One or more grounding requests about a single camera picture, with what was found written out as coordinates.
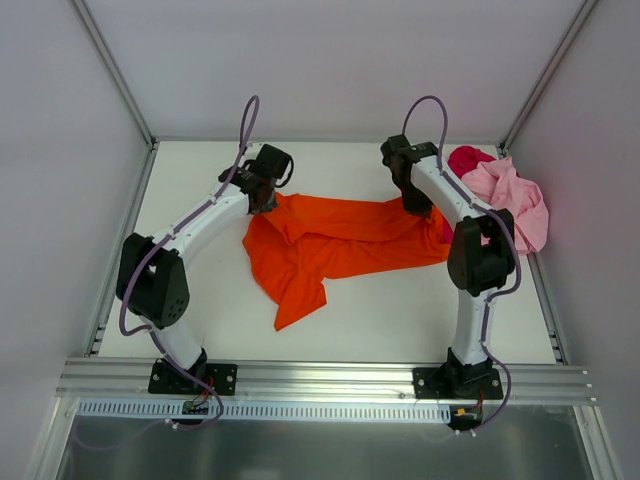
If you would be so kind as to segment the orange t shirt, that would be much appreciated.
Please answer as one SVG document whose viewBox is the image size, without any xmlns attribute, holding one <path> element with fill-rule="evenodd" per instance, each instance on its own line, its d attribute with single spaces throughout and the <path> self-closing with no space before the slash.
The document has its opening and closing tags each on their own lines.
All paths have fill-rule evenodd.
<svg viewBox="0 0 640 480">
<path fill-rule="evenodd" d="M 281 331 L 324 307 L 324 282 L 446 261 L 453 231 L 432 209 L 407 213 L 385 202 L 277 195 L 277 207 L 252 218 L 243 239 L 256 283 L 277 304 Z"/>
</svg>

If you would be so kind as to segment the magenta t shirt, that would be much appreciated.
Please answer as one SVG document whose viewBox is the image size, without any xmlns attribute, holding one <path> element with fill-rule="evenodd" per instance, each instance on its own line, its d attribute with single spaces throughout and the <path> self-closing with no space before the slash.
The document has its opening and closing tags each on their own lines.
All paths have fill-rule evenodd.
<svg viewBox="0 0 640 480">
<path fill-rule="evenodd" d="M 460 146 L 456 148 L 448 158 L 448 166 L 453 173 L 462 178 L 465 174 L 475 170 L 481 163 L 489 163 L 495 157 L 472 146 Z"/>
</svg>

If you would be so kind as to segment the light pink t shirt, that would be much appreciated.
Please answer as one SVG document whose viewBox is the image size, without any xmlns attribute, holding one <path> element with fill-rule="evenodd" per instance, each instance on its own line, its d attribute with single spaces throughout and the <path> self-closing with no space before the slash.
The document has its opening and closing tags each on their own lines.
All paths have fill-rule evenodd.
<svg viewBox="0 0 640 480">
<path fill-rule="evenodd" d="M 480 162 L 462 182 L 495 210 L 508 209 L 514 218 L 515 246 L 520 254 L 541 251 L 547 242 L 549 211 L 540 187 L 521 177 L 511 157 Z"/>
</svg>

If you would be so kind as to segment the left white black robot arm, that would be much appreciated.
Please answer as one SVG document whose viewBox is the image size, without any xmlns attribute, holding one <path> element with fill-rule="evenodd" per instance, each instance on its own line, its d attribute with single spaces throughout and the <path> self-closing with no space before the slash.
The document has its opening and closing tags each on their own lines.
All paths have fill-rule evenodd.
<svg viewBox="0 0 640 480">
<path fill-rule="evenodd" d="M 181 391 L 194 393 L 207 384 L 206 351 L 182 321 L 190 302 L 189 264 L 234 222 L 276 209 L 276 190 L 293 172 L 293 157 L 285 151 L 266 143 L 243 145 L 193 209 L 153 235 L 125 239 L 116 282 L 120 333 L 149 334 L 161 366 Z"/>
</svg>

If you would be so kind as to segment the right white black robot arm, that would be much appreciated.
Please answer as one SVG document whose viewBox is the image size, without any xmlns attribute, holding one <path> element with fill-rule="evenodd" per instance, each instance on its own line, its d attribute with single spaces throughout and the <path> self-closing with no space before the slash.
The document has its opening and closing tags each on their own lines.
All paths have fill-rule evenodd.
<svg viewBox="0 0 640 480">
<path fill-rule="evenodd" d="M 495 359 L 488 351 L 492 305 L 519 278 L 514 219 L 480 200 L 443 162 L 431 142 L 411 144 L 405 135 L 381 146 L 382 162 L 402 195 L 404 209 L 425 217 L 439 211 L 453 229 L 447 271 L 458 290 L 457 323 L 446 361 L 413 370 L 418 399 L 503 398 Z"/>
</svg>

